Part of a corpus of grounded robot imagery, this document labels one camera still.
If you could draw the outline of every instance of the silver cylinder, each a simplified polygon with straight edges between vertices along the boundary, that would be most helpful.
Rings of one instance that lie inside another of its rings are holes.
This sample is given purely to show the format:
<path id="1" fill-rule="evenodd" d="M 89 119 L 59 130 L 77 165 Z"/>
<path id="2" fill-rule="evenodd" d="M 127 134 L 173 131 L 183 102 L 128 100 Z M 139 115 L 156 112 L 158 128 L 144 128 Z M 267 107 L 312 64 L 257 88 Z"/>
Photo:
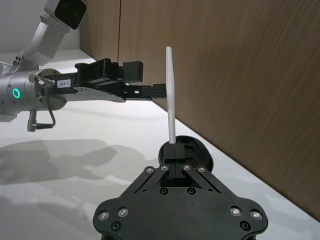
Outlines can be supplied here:
<path id="1" fill-rule="evenodd" d="M 21 71 L 14 74 L 0 76 L 0 122 L 10 122 L 21 111 L 47 110 L 45 97 L 42 97 L 42 87 L 29 81 L 29 75 L 38 76 L 56 75 L 54 69 L 40 69 L 33 71 Z M 52 109 L 61 109 L 66 102 L 58 99 L 50 99 Z"/>

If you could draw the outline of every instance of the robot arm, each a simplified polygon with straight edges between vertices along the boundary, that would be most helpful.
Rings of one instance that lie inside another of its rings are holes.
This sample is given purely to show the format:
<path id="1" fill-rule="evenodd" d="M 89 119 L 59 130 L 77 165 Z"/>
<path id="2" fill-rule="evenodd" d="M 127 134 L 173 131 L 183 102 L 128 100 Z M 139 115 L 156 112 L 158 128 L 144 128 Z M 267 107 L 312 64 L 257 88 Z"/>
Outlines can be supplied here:
<path id="1" fill-rule="evenodd" d="M 68 101 L 165 98 L 165 84 L 129 85 L 142 82 L 143 64 L 124 62 L 119 66 L 105 58 L 76 64 L 77 72 L 60 74 L 55 69 L 39 69 L 54 57 L 63 37 L 78 28 L 86 5 L 81 0 L 48 0 L 40 14 L 41 23 L 30 43 L 12 65 L 0 63 L 0 122 L 11 122 L 21 111 L 29 111 L 27 130 L 53 128 L 53 110 Z M 52 123 L 37 123 L 37 111 L 48 110 Z"/>
<path id="2" fill-rule="evenodd" d="M 263 208 L 236 196 L 212 173 L 209 151 L 190 136 L 159 151 L 120 197 L 93 216 L 101 240 L 255 240 L 268 226 Z"/>

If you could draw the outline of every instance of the green light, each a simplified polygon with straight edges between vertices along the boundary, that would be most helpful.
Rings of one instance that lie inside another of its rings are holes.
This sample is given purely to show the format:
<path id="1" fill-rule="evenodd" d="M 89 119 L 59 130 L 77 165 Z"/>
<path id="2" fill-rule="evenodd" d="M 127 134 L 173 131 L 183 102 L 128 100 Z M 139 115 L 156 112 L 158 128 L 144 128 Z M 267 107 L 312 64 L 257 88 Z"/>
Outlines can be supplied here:
<path id="1" fill-rule="evenodd" d="M 14 88 L 12 90 L 12 95 L 16 98 L 16 99 L 19 99 L 20 98 L 20 91 L 18 88 Z"/>

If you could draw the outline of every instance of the wood panel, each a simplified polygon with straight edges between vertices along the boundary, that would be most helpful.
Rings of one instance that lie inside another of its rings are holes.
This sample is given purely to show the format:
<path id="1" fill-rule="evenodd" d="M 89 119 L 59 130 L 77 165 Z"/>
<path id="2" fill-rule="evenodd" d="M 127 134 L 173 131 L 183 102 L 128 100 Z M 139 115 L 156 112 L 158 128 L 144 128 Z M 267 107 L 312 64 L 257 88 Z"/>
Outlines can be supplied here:
<path id="1" fill-rule="evenodd" d="M 118 60 L 121 0 L 88 0 L 80 25 L 81 50 L 96 60 Z"/>
<path id="2" fill-rule="evenodd" d="M 166 46 L 177 118 L 320 220 L 320 1 L 122 0 L 119 61 Z"/>

